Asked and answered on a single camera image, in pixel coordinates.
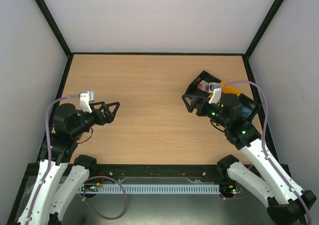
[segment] black metal frame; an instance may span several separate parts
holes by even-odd
[[[284,0],[275,0],[272,4],[271,8],[269,9],[265,19],[263,20],[260,28],[258,29],[255,37],[253,38],[251,44],[249,45],[247,51],[245,54],[242,53],[156,53],[156,52],[150,52],[150,53],[136,53],[136,52],[74,52],[72,53],[70,48],[68,47],[60,29],[58,28],[51,12],[49,11],[46,3],[44,0],[35,0],[37,3],[39,9],[41,10],[43,16],[45,17],[46,21],[48,22],[50,28],[52,29],[52,32],[56,36],[58,42],[60,43],[62,49],[64,50],[66,56],[68,57],[65,69],[63,72],[63,76],[60,82],[60,86],[56,95],[56,98],[59,98],[62,96],[63,89],[68,77],[68,73],[71,67],[72,59],[75,54],[105,54],[105,55],[205,55],[205,56],[214,56],[214,55],[227,55],[227,56],[241,56],[245,65],[245,69],[247,72],[248,79],[250,81],[255,82],[252,69],[249,63],[249,58],[252,55],[253,51],[255,50],[256,46],[258,45],[260,39],[262,38],[263,34],[267,30],[269,24],[271,23],[272,19],[274,18],[275,14],[277,13],[278,9],[280,8],[281,4]],[[261,103],[261,99],[258,93],[258,90],[256,87],[251,86],[252,94],[254,99]],[[52,109],[52,114],[54,114],[54,111],[58,104],[56,104]],[[263,125],[265,120],[265,112],[263,109],[259,112],[259,118],[260,122]],[[269,128],[267,128],[266,131],[266,142],[267,146],[274,155],[276,159],[278,159],[276,148],[270,133]],[[68,169],[65,172],[65,176],[69,173],[71,169],[70,165]],[[217,184],[222,184],[223,182],[220,180],[220,178],[217,176],[216,173],[216,165],[98,165],[100,171],[104,171],[108,173],[109,170],[113,170],[112,172],[115,173],[114,176],[116,177],[117,174],[122,174],[122,171],[127,171],[127,176],[135,176],[135,177],[149,177],[151,171],[157,170],[158,168],[163,169],[164,171],[167,171],[166,176],[169,176],[168,173],[171,174],[172,177],[187,177],[191,176],[192,178],[202,178],[206,182],[215,182]],[[202,176],[202,172],[209,172],[209,176]],[[21,197],[23,195],[23,192],[25,190],[25,186],[27,183],[27,180],[30,176],[36,176],[38,172],[38,164],[29,164],[27,166],[26,172],[23,176],[23,179],[21,181],[20,188],[18,190],[16,199],[14,201],[14,205],[8,220],[8,223],[12,222],[16,216],[17,209],[19,207],[19,203],[21,200]]]

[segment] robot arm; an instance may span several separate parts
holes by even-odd
[[[262,148],[261,135],[248,119],[243,116],[243,104],[235,94],[217,93],[218,98],[211,99],[185,94],[182,99],[189,112],[197,109],[197,116],[206,116],[212,122],[221,125],[227,140],[240,150],[257,168],[263,179],[245,168],[237,158],[229,155],[217,163],[220,177],[233,179],[252,194],[254,194],[267,208],[271,219],[278,225],[290,225],[306,213],[295,192],[304,200],[308,209],[316,201],[312,191],[304,191],[286,173],[276,159],[273,158],[267,146],[267,156]],[[274,166],[293,187],[290,189],[278,174]]]
[[[113,122],[119,102],[105,104],[104,102],[91,103],[94,100],[93,91],[80,94],[81,111],[76,110],[73,104],[62,104],[57,107],[53,116],[55,133],[50,134],[51,164],[45,181],[43,173],[48,166],[47,142],[42,144],[40,154],[39,173],[31,196],[17,224],[20,225],[59,225],[64,213],[80,186],[95,174],[96,159],[81,155],[74,161],[69,176],[57,191],[60,179],[68,167],[72,154],[77,148],[77,139],[84,132],[97,125]],[[29,210],[32,200],[35,199],[31,216]]]

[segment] wooden table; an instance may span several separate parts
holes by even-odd
[[[112,124],[94,126],[73,159],[86,154],[100,164],[191,165],[233,154],[249,163],[208,118],[188,113],[181,96],[202,70],[226,82],[247,79],[240,56],[75,55],[63,95],[94,89],[96,102],[121,106]],[[248,84],[234,87],[252,97]],[[261,130],[258,116],[254,125]]]

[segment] yellow object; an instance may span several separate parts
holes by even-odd
[[[239,95],[241,94],[240,91],[238,91],[237,89],[231,87],[230,85],[225,86],[225,87],[222,87],[222,88],[221,88],[221,91],[222,91],[223,93],[225,93],[225,94],[230,93],[230,94],[236,94],[237,96],[239,96]]]

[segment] purple cable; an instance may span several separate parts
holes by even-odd
[[[249,83],[249,84],[255,86],[260,91],[260,93],[263,96],[264,105],[265,105],[265,122],[264,122],[264,126],[263,126],[262,148],[263,148],[265,156],[267,157],[268,153],[267,153],[267,150],[266,150],[265,143],[266,143],[266,128],[267,128],[267,121],[268,121],[268,103],[267,103],[267,98],[266,98],[266,95],[265,95],[263,89],[258,84],[254,83],[254,82],[251,82],[251,81],[248,81],[248,80],[238,80],[238,81],[234,81],[234,82],[230,82],[230,83],[226,83],[226,84],[221,84],[217,88],[222,88],[222,87],[225,87],[225,86],[228,86],[228,85],[239,84],[239,83]],[[292,189],[293,186],[289,183],[289,181],[285,178],[285,176],[280,172],[280,170],[277,168],[277,166],[272,161],[272,159],[268,158],[268,161],[272,165],[272,167],[276,170],[276,172],[279,174],[279,176],[282,178],[282,180],[287,184],[289,189]],[[304,207],[304,209],[306,211],[306,214],[307,214],[307,217],[308,217],[308,223],[307,224],[311,225],[312,218],[311,218],[309,209],[307,208],[304,200],[299,196],[299,194],[296,191],[294,191],[294,194],[300,200],[301,204],[303,205],[303,207]]]
[[[86,205],[89,206],[89,208],[90,208],[93,212],[95,212],[99,217],[101,217],[101,218],[103,218],[103,219],[106,219],[106,220],[116,220],[116,219],[119,219],[120,217],[122,217],[122,216],[125,214],[126,210],[128,209],[128,197],[127,197],[127,195],[126,195],[125,189],[124,189],[124,187],[122,186],[122,184],[120,184],[120,183],[119,183],[118,181],[116,181],[115,179],[110,178],[110,177],[106,177],[106,176],[95,176],[95,177],[91,177],[91,178],[89,178],[87,181],[90,181],[90,180],[93,180],[93,179],[108,179],[108,180],[113,181],[113,182],[116,183],[117,185],[119,185],[120,188],[121,188],[121,190],[123,191],[123,194],[124,194],[124,208],[123,208],[122,212],[121,212],[118,216],[116,216],[116,217],[114,217],[114,218],[109,218],[109,217],[103,216],[102,214],[100,214],[98,211],[96,211],[96,210],[90,205],[90,203],[87,201],[87,199],[86,199],[86,197],[85,197],[85,191],[84,191],[84,193],[83,193],[83,201],[86,203]]]
[[[71,96],[67,96],[67,97],[62,97],[62,98],[59,98],[59,99],[56,99],[54,100],[49,106],[48,108],[46,109],[46,113],[45,113],[45,133],[46,133],[46,141],[47,141],[47,146],[48,146],[48,167],[46,168],[46,171],[45,173],[43,174],[43,177],[41,179],[42,182],[45,181],[45,178],[46,176],[48,175],[48,173],[50,172],[50,165],[51,165],[51,160],[52,160],[52,154],[51,154],[51,140],[50,140],[50,128],[49,128],[49,117],[50,117],[50,114],[51,114],[51,110],[52,110],[52,107],[53,105],[56,103],[56,102],[59,102],[63,99],[72,99],[72,98],[79,98],[79,95],[71,95]],[[35,205],[35,201],[36,201],[36,198],[38,197],[39,195],[39,192],[40,192],[40,189],[42,187],[42,183],[39,184],[39,186],[36,188],[36,191],[34,193],[34,197],[31,201],[31,204],[30,204],[30,208],[29,208],[29,212],[28,212],[28,215],[27,217],[30,218],[31,217],[31,214],[32,214],[32,210],[33,210],[33,207]]]
[[[254,165],[250,165],[247,169],[250,170]],[[220,194],[220,196],[225,199],[225,200],[239,200],[239,199],[245,199],[247,198],[249,195],[251,195],[251,192],[249,192],[248,194],[242,196],[242,197],[239,197],[239,198],[235,198],[236,194],[232,197],[232,198],[225,198],[222,194]]]

